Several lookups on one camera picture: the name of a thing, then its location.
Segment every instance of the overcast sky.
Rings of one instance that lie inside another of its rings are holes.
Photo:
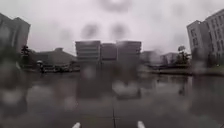
[[[75,54],[74,41],[142,41],[143,50],[189,50],[186,25],[224,8],[223,0],[0,0],[0,12],[31,26],[28,46],[36,51],[63,47]]]

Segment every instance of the raindrop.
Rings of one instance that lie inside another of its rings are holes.
[[[63,105],[65,110],[70,111],[74,110],[78,103],[76,102],[75,97],[67,97],[64,99]]]
[[[21,90],[3,91],[2,100],[7,105],[16,105],[23,97]]]
[[[99,0],[100,5],[107,11],[127,12],[131,6],[131,0]]]
[[[82,30],[82,37],[84,39],[91,39],[98,35],[99,26],[97,24],[87,24]]]
[[[3,23],[0,28],[0,39],[5,42],[9,39],[10,36],[10,29]]]
[[[123,24],[116,24],[112,27],[111,37],[114,40],[123,39],[127,34],[128,29]]]
[[[83,76],[87,79],[92,79],[96,76],[96,69],[94,69],[93,67],[86,67],[83,70]]]
[[[70,29],[63,29],[60,32],[60,39],[62,41],[71,41],[72,40],[72,31]]]

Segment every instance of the office building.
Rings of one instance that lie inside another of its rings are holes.
[[[187,26],[192,59],[196,55],[211,58],[215,63],[224,61],[224,9],[207,17],[205,21],[195,21]]]
[[[100,41],[76,41],[78,62],[85,64],[100,64]]]
[[[10,45],[20,53],[23,45],[27,45],[30,24],[20,18],[10,19],[0,14],[0,43]]]
[[[141,63],[143,64],[149,64],[149,57],[150,55],[152,54],[153,51],[143,51],[141,52],[140,54],[140,60],[141,60]]]
[[[190,48],[193,57],[206,60],[211,45],[206,21],[195,21],[187,26]]]
[[[117,47],[113,43],[101,44],[101,63],[102,65],[115,65],[117,60]]]
[[[210,51],[217,63],[224,60],[224,9],[205,19],[209,37],[211,39]]]
[[[118,41],[117,63],[122,67],[136,67],[140,62],[141,42]]]

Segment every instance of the tree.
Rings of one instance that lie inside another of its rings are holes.
[[[178,64],[187,64],[188,63],[188,54],[185,52],[186,48],[185,46],[181,45],[178,47],[178,59],[177,59],[177,63]]]
[[[178,52],[185,52],[185,49],[186,49],[185,46],[183,46],[183,45],[179,46],[178,47]]]
[[[30,61],[30,51],[27,45],[24,45],[21,49],[21,64],[28,65]]]

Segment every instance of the wet road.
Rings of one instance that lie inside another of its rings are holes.
[[[220,128],[224,78],[158,76],[86,78],[29,74],[26,86],[1,87],[3,128]]]

